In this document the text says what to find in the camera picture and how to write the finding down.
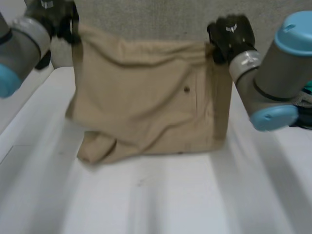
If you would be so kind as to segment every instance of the button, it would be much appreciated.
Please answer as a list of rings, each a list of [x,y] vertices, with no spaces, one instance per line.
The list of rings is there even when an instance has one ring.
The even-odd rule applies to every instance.
[[[190,92],[190,87],[189,86],[185,86],[184,87],[184,92],[185,93],[189,93]]]

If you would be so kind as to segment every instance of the khaki fabric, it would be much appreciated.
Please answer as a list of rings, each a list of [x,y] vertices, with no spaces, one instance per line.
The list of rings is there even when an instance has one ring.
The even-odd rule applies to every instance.
[[[76,92],[66,116],[85,133],[78,158],[114,162],[140,154],[219,149],[232,79],[204,42],[125,41],[80,25]]]

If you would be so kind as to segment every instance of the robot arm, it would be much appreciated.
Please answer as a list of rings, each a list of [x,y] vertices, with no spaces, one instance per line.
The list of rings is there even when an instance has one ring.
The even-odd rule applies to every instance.
[[[291,100],[312,79],[312,11],[284,21],[266,56],[254,48],[254,34],[245,16],[220,18],[208,26],[215,44],[215,63],[229,71],[253,126],[272,131],[291,125],[298,111]]]
[[[52,37],[78,42],[70,28],[78,20],[75,3],[64,0],[35,0],[10,26],[0,13],[0,98],[19,89],[33,68],[49,65]]]

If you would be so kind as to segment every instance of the white table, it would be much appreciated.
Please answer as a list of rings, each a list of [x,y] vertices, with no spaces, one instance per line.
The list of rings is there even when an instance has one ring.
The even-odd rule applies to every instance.
[[[56,69],[0,135],[1,234],[311,233],[311,132],[257,132],[234,90],[222,150],[92,167],[73,93]]]

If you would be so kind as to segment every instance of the light blue cap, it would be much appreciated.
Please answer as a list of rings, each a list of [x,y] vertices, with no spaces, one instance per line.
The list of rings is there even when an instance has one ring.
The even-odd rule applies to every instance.
[[[275,44],[282,51],[297,56],[312,56],[312,11],[288,16],[275,34]]]
[[[292,105],[274,106],[257,111],[250,116],[250,122],[258,131],[273,131],[296,122],[298,109]]]
[[[21,84],[21,80],[11,69],[0,64],[0,98],[11,96]]]

